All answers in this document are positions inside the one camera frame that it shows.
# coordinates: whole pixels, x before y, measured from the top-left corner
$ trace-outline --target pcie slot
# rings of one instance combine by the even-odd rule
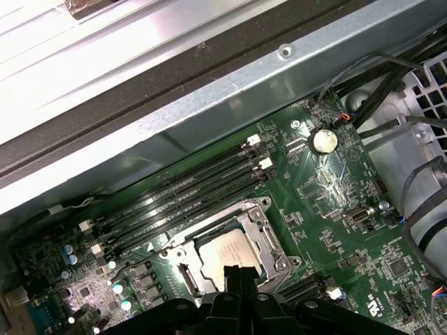
[[[111,228],[114,228],[114,227],[129,226],[129,223],[137,223],[142,218],[145,218],[148,214],[160,209],[161,207],[168,208],[171,205],[181,205],[181,202],[186,201],[187,198],[189,197],[188,195],[191,195],[191,192],[193,192],[193,191],[198,192],[202,188],[206,187],[207,185],[219,181],[219,179],[225,180],[224,178],[232,177],[232,173],[238,172],[241,169],[243,169],[245,171],[244,173],[246,174],[249,171],[251,171],[252,164],[254,164],[254,163],[255,163],[254,161],[245,160],[245,161],[234,162],[231,165],[226,165],[226,166],[222,167],[221,169],[218,169],[217,171],[215,171],[210,176],[208,176],[208,178],[205,181],[203,181],[201,179],[201,180],[196,181],[193,184],[188,185],[187,187],[182,188],[181,190],[176,190],[175,192],[166,194],[165,196],[159,198],[159,200],[151,203],[150,206],[140,208],[139,210],[132,212],[129,216],[120,218],[119,220],[115,221],[113,224],[108,226],[109,230],[104,229],[103,231],[108,232],[111,230]]]
[[[128,243],[118,246],[112,252],[115,255],[122,254],[122,253],[134,248],[138,244],[141,244],[147,240],[153,239],[154,237],[157,237],[157,236],[163,234],[164,232],[169,231],[170,229],[174,228],[176,225],[179,225],[181,222],[191,222],[191,221],[193,222],[194,219],[197,217],[202,218],[203,216],[210,215],[212,213],[211,210],[213,208],[215,208],[216,206],[218,206],[219,204],[221,204],[225,201],[231,200],[238,195],[242,196],[242,195],[246,195],[246,194],[252,192],[253,189],[257,185],[262,184],[265,181],[265,179],[267,178],[267,176],[264,173],[255,174],[254,177],[255,177],[255,179],[250,179],[249,183],[240,185],[236,189],[234,189],[234,187],[233,187],[232,188],[233,190],[230,191],[229,193],[224,192],[221,196],[218,196],[218,197],[210,200],[209,202],[203,203],[203,205],[201,207],[196,207],[192,212],[188,213],[188,216],[180,216],[180,217],[177,217],[171,221],[163,223],[159,227],[156,227],[153,230],[150,230],[150,231],[138,236],[136,239],[133,239]]]
[[[122,224],[122,226],[129,228],[126,230],[122,230],[119,235],[111,238],[118,241],[129,235],[135,234],[140,228],[146,228],[151,223],[172,216],[176,212],[180,212],[180,215],[182,215],[183,213],[181,209],[187,209],[197,202],[206,201],[207,198],[212,197],[214,193],[219,192],[219,190],[224,188],[224,186],[228,186],[228,183],[238,182],[247,177],[252,169],[253,166],[249,165],[242,168],[236,174],[232,174],[231,178],[222,179],[221,177],[219,177],[217,179],[204,182],[203,187],[193,190],[187,190],[183,194],[177,195],[177,199],[169,202],[168,204],[164,204],[161,207],[144,210],[144,212],[138,216],[131,216]]]
[[[244,147],[243,145],[234,147],[229,151],[226,151],[225,153],[212,158],[210,161],[207,161],[206,163],[199,165],[198,167],[195,167],[192,170],[185,172],[184,174],[168,180],[166,183],[157,186],[149,192],[143,193],[136,199],[123,205],[117,211],[109,214],[106,220],[101,223],[101,225],[112,224],[123,216],[127,216],[131,212],[144,207],[148,201],[150,201],[152,198],[156,197],[160,193],[163,194],[163,192],[166,191],[167,188],[175,192],[180,191],[185,187],[192,187],[197,179],[201,180],[203,177],[205,177],[203,176],[204,174],[207,174],[209,171],[213,171],[216,168],[219,168],[219,165],[228,163],[228,161],[230,161],[231,159],[242,158],[242,160],[240,160],[240,162],[242,162],[247,161],[247,159],[249,160],[250,158],[254,158],[256,157],[256,148],[256,146]]]
[[[303,299],[319,298],[325,299],[325,290],[327,288],[326,280],[329,277],[323,277],[320,274],[312,274],[309,278],[302,279],[295,284],[280,290],[278,293],[284,297],[287,303],[294,306]]]

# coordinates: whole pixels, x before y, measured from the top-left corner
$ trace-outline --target ram slot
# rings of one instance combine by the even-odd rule
[[[223,169],[215,171],[205,181],[198,180],[193,185],[188,186],[180,193],[170,193],[168,196],[160,198],[158,201],[151,203],[150,206],[143,207],[130,215],[125,216],[118,221],[115,221],[112,225],[102,229],[102,233],[108,233],[115,227],[128,227],[134,223],[140,222],[142,219],[148,218],[151,213],[159,213],[165,211],[171,206],[180,206],[183,202],[187,201],[194,193],[198,193],[206,186],[212,185],[216,182],[225,182],[227,178],[233,177],[233,174],[242,173],[248,174],[252,167],[256,164],[255,161],[242,161],[234,162],[232,165],[227,165]]]
[[[160,226],[148,232],[145,232],[140,236],[137,236],[135,239],[132,239],[131,241],[125,244],[117,246],[111,252],[113,252],[115,255],[120,255],[122,253],[125,253],[126,251],[131,250],[132,248],[135,248],[136,246],[142,244],[145,241],[153,239],[169,231],[170,229],[173,229],[180,223],[194,222],[196,218],[204,218],[208,215],[211,215],[212,213],[214,213],[213,209],[215,209],[219,205],[222,205],[223,203],[226,203],[229,200],[235,199],[236,197],[241,197],[243,195],[251,193],[255,189],[255,187],[263,184],[266,178],[267,178],[266,174],[256,173],[252,176],[252,178],[250,178],[250,180],[247,183],[238,185],[237,188],[234,186],[230,187],[231,191],[223,192],[220,196],[212,198],[210,199],[210,201],[202,203],[202,206],[196,207],[192,212],[189,212],[188,216],[176,217],[172,220],[162,223]]]
[[[114,222],[131,214],[135,210],[139,210],[142,207],[145,207],[148,204],[151,204],[155,200],[159,200],[161,198],[168,198],[173,193],[181,191],[186,187],[193,187],[194,183],[197,181],[203,180],[206,177],[208,172],[213,172],[213,170],[218,169],[217,171],[221,172],[226,169],[226,164],[232,162],[232,160],[237,159],[238,163],[247,162],[251,158],[255,158],[258,155],[256,151],[257,146],[253,147],[244,147],[237,146],[232,148],[229,151],[212,158],[210,161],[195,167],[184,174],[181,174],[177,177],[174,177],[171,180],[168,180],[166,183],[157,186],[156,188],[143,193],[136,199],[133,199],[131,202],[123,205],[117,211],[107,215],[106,219],[101,222],[101,225],[115,225]]]
[[[177,195],[177,199],[168,204],[164,204],[161,207],[146,209],[143,213],[140,213],[140,215],[137,216],[132,215],[122,224],[126,229],[120,230],[118,235],[113,236],[110,239],[119,241],[129,235],[135,234],[141,228],[146,228],[151,223],[163,220],[163,218],[175,215],[176,213],[184,215],[183,211],[185,209],[194,206],[197,202],[206,201],[206,199],[212,197],[214,193],[218,193],[220,189],[228,186],[228,183],[244,179],[250,172],[252,172],[252,169],[252,165],[245,166],[237,173],[232,174],[231,178],[223,178],[220,176],[206,181],[203,183],[202,187],[187,190],[186,192]]]

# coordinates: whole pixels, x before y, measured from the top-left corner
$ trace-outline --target metal grille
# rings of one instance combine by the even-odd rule
[[[415,70],[404,78],[407,87],[411,87],[414,93],[414,96],[407,95],[405,101],[410,110],[420,109],[426,117],[447,119],[447,52],[429,60],[426,66],[428,76]],[[446,154],[446,130],[435,127],[432,130],[442,152]]]

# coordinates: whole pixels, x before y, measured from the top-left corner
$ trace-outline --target cable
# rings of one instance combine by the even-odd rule
[[[435,304],[436,304],[436,300],[438,299],[438,297],[444,297],[444,296],[447,297],[447,295],[436,295],[436,296],[432,297],[431,303],[430,303],[430,317],[432,319],[433,326],[436,329],[437,333],[441,334],[441,335],[445,335],[446,333],[444,333],[442,331],[442,328],[439,325],[438,320],[436,319]]]
[[[96,199],[96,196],[91,196],[86,199],[84,199],[80,204],[70,204],[73,203],[73,201],[70,201],[69,203],[62,205],[57,204],[55,206],[52,206],[50,208],[47,208],[31,218],[27,219],[25,222],[23,222],[16,230],[14,230],[9,238],[6,241],[6,245],[10,246],[22,233],[24,233],[29,228],[32,228],[35,224],[43,221],[44,219],[48,218],[49,216],[53,216],[57,213],[60,213],[62,211],[65,211],[70,208],[78,209],[83,208],[91,204],[93,200]]]
[[[410,186],[412,185],[414,179],[426,168],[435,168],[435,167],[441,167],[442,163],[444,162],[444,159],[442,158],[442,156],[436,156],[435,158],[433,158],[432,160],[423,163],[421,166],[418,166],[416,169],[413,170],[412,173],[410,173],[410,175],[406,178],[404,187],[402,189],[402,196],[400,198],[400,213],[401,215],[405,216],[405,200],[406,200],[406,195],[408,194],[408,191],[410,189]],[[444,163],[444,169],[443,170],[447,170],[447,166]]]
[[[428,126],[432,126],[432,127],[436,127],[436,128],[447,129],[447,120],[440,120],[440,119],[435,119],[432,117],[412,117],[412,116],[405,117],[405,119],[408,124],[421,123],[421,124],[427,124]],[[400,124],[401,123],[398,120],[388,121],[374,129],[359,133],[358,135],[360,136],[360,138],[362,140],[364,140],[365,138],[378,135],[385,131],[390,131],[394,127],[399,126]]]
[[[408,247],[414,255],[425,266],[426,270],[434,277],[440,279],[443,283],[447,283],[447,278],[425,257],[424,253],[418,248],[418,245],[411,236],[412,227],[417,224],[425,215],[438,207],[442,202],[447,200],[447,186],[441,188],[435,194],[424,201],[413,213],[408,217],[406,224],[402,228],[402,238],[408,244]]]
[[[360,138],[362,140],[364,140],[365,138],[369,138],[369,137],[378,135],[380,133],[390,131],[391,129],[393,129],[396,126],[399,126],[399,121],[392,120],[392,121],[385,122],[384,124],[381,124],[380,126],[374,128],[374,129],[371,129],[370,131],[364,131],[363,133],[359,133],[358,135],[360,136]]]
[[[422,239],[419,241],[419,249],[424,253],[430,242],[434,239],[434,237],[444,228],[447,228],[447,218],[440,220],[438,223],[435,223],[427,232],[422,236]]]
[[[437,31],[436,33],[431,33],[430,35],[426,36],[421,43],[399,54],[398,57],[400,59],[412,59],[415,54],[429,50],[436,44],[442,43],[442,41],[445,39],[443,33],[445,33],[446,28],[447,28],[446,23],[441,24],[439,28],[436,29]],[[433,58],[436,55],[437,54],[429,54],[427,59]],[[392,70],[395,70],[395,68],[396,68],[395,63],[390,61],[383,62],[382,64],[376,65],[356,75],[355,77],[349,78],[348,80],[341,82],[340,84],[334,87],[334,90],[337,92],[337,95],[340,98],[342,98],[351,93],[352,91],[355,91],[356,89],[360,88],[364,84],[367,84],[368,82],[371,82],[379,77],[386,75]]]
[[[335,83],[340,81],[345,75],[347,75],[354,68],[359,66],[361,63],[367,61],[368,59],[376,58],[376,57],[381,57],[381,58],[387,59],[387,60],[395,62],[395,63],[397,63],[397,64],[399,64],[401,66],[406,66],[408,68],[415,68],[415,69],[424,71],[423,66],[421,66],[420,64],[414,63],[412,61],[407,61],[406,59],[401,59],[401,58],[398,58],[398,57],[394,57],[394,56],[391,56],[389,54],[384,54],[382,52],[373,52],[371,54],[368,54],[368,55],[358,59],[357,61],[354,61],[351,65],[349,65],[346,68],[344,68],[338,75],[333,77],[329,81],[329,83],[327,83],[324,86],[324,88],[321,90],[320,94],[318,95],[317,105],[321,105],[321,101],[323,101],[323,97],[327,94],[327,92],[330,90],[330,88],[335,85]]]
[[[430,57],[433,54],[437,55],[443,52],[447,48],[447,35],[441,36],[441,42],[435,44],[428,50],[421,50],[417,52],[413,61],[420,63]],[[353,121],[356,128],[359,128],[371,115],[377,110],[377,108],[384,102],[388,94],[396,87],[400,80],[409,72],[409,68],[406,66],[397,66],[397,68],[391,71],[382,83],[376,88],[373,94],[363,102],[360,108],[357,110],[357,117]]]

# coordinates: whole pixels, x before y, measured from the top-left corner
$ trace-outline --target black ram slot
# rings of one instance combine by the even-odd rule
[[[188,217],[176,218],[172,221],[168,221],[167,223],[164,223],[163,225],[160,225],[157,228],[154,228],[153,230],[150,230],[149,232],[146,232],[145,234],[140,235],[137,239],[131,241],[130,243],[117,247],[114,250],[115,254],[119,255],[129,249],[132,249],[133,247],[137,246],[138,244],[143,243],[144,241],[147,241],[149,239],[157,237],[160,234],[163,234],[164,232],[168,231],[169,229],[172,229],[176,225],[180,224],[182,221],[188,220],[189,218],[209,214],[207,211],[209,211],[210,209],[213,209],[218,204],[224,203],[225,201],[234,198],[236,195],[244,195],[244,194],[248,194],[248,193],[252,192],[253,188],[255,186],[257,186],[263,182],[263,179],[262,179],[263,177],[265,177],[265,176],[261,176],[261,178],[258,177],[255,180],[251,180],[248,184],[240,186],[233,192],[224,193],[221,197],[215,198],[212,201],[206,203],[204,207],[199,207],[195,211],[189,213]]]
[[[129,227],[128,230],[123,231],[121,234],[119,234],[116,237],[111,237],[111,239],[115,241],[119,241],[120,239],[123,239],[125,237],[130,237],[131,235],[134,235],[137,233],[137,230],[140,228],[146,228],[152,223],[155,223],[157,221],[163,220],[164,218],[169,218],[170,216],[174,216],[177,213],[177,216],[179,215],[186,215],[187,212],[185,212],[185,209],[188,207],[194,206],[194,204],[197,203],[205,203],[209,200],[212,200],[214,196],[216,196],[218,193],[222,192],[225,188],[228,188],[232,183],[238,183],[248,177],[248,172],[251,172],[252,167],[249,166],[245,169],[240,170],[239,173],[236,175],[232,175],[231,179],[222,179],[221,181],[218,181],[217,184],[213,185],[212,188],[207,189],[207,192],[205,194],[199,193],[192,196],[192,198],[184,198],[180,202],[173,204],[172,206],[166,207],[163,211],[161,211],[159,214],[145,218],[145,215],[148,215],[150,211],[148,211],[145,215],[142,215],[138,218],[138,221],[136,223],[131,225],[130,223],[125,225],[126,227]]]
[[[172,198],[185,197],[191,191],[200,190],[201,188],[205,187],[206,185],[216,182],[216,179],[226,180],[223,178],[233,177],[232,173],[231,174],[228,173],[229,170],[237,172],[237,171],[240,171],[241,169],[243,169],[245,171],[244,173],[247,174],[251,171],[251,169],[253,167],[252,165],[247,166],[248,163],[250,163],[250,162],[249,161],[242,161],[242,162],[239,161],[239,162],[234,162],[230,166],[225,166],[225,167],[221,168],[220,170],[217,170],[212,175],[210,175],[209,176],[210,179],[207,179],[205,181],[198,180],[198,181],[196,181],[196,183],[193,183],[191,185],[186,185],[184,190],[176,190],[176,191],[182,191],[181,193],[167,194],[166,196],[160,198],[156,202],[151,203],[150,206],[140,208],[139,210],[136,210],[135,212],[131,213],[129,216],[125,216],[125,217],[119,219],[118,221],[115,221],[112,225],[110,225],[110,227],[114,228],[114,227],[117,227],[118,225],[128,227],[129,223],[138,222],[141,218],[148,215],[151,211],[158,209],[160,207],[163,207],[163,206],[168,206],[170,202],[174,206],[180,206],[182,202],[187,201],[188,199],[185,198],[182,200],[182,202],[175,203],[175,200],[172,200]]]
[[[243,161],[247,161],[247,158],[251,158],[252,154],[251,151],[255,149],[255,147],[249,147],[246,149],[241,149],[240,146],[234,147],[229,151],[226,151],[220,156],[217,156],[216,158],[212,158],[210,161],[206,162],[205,164],[199,165],[198,167],[195,167],[192,170],[189,170],[188,172],[185,172],[184,174],[181,174],[177,177],[174,177],[171,180],[168,180],[166,183],[157,186],[155,189],[152,189],[146,193],[143,193],[142,195],[138,196],[136,199],[133,199],[131,202],[128,202],[127,204],[123,205],[120,209],[117,211],[114,211],[113,213],[109,214],[105,221],[101,223],[101,225],[109,225],[114,223],[116,220],[121,219],[123,216],[127,216],[131,212],[139,209],[140,207],[144,207],[144,203],[155,196],[157,196],[160,192],[166,190],[166,188],[175,188],[176,186],[179,189],[175,189],[175,191],[179,191],[180,189],[183,189],[184,187],[190,187],[190,183],[193,183],[195,179],[192,178],[199,178],[199,176],[203,173],[206,173],[207,171],[215,169],[218,165],[223,164],[230,158],[240,158],[243,157],[242,154],[247,155],[247,157],[244,157]]]

